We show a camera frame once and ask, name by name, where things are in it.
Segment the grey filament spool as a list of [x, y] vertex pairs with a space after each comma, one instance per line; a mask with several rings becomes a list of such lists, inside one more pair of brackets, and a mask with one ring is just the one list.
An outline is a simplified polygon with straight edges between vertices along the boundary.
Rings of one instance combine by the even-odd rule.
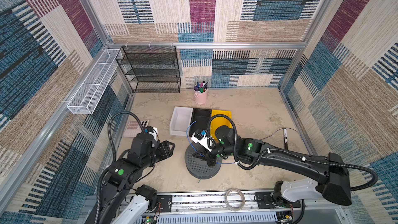
[[193, 154], [195, 150], [202, 151], [203, 148], [198, 144], [188, 145], [185, 154], [184, 160], [186, 163], [186, 168], [188, 172], [197, 179], [205, 180], [214, 177], [221, 169], [222, 166], [222, 159], [216, 159], [216, 165], [214, 167], [209, 167], [207, 165], [206, 160], [202, 160], [200, 158], [195, 158]]

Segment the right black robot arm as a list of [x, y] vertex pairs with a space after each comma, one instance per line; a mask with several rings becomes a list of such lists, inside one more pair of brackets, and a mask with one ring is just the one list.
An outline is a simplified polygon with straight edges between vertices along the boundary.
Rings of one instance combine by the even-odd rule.
[[215, 136], [211, 136], [209, 121], [204, 130], [196, 130], [191, 138], [204, 147], [202, 155], [208, 166], [215, 166], [219, 157], [233, 156], [234, 163], [246, 171], [257, 166], [270, 166], [307, 178], [295, 183], [277, 182], [273, 193], [276, 202], [295, 202], [322, 197], [337, 205], [350, 206], [351, 192], [370, 188], [379, 179], [374, 170], [346, 164], [340, 155], [335, 153], [329, 153], [326, 157], [306, 155], [273, 146], [262, 140], [242, 138], [230, 117], [217, 114], [211, 117], [211, 120], [217, 118], [228, 120], [231, 127], [222, 125], [216, 129]]

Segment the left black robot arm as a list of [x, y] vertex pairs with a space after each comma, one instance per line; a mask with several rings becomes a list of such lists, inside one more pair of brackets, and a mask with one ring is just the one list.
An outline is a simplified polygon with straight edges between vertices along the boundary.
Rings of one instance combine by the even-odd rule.
[[137, 121], [141, 132], [133, 139], [130, 149], [118, 157], [111, 127], [107, 128], [113, 159], [99, 177], [96, 202], [86, 219], [87, 224], [111, 223], [130, 190], [145, 177], [143, 171], [146, 168], [154, 168], [156, 163], [173, 155], [174, 143], [160, 141], [156, 128], [151, 126], [145, 128], [134, 113], [126, 112], [126, 114]]

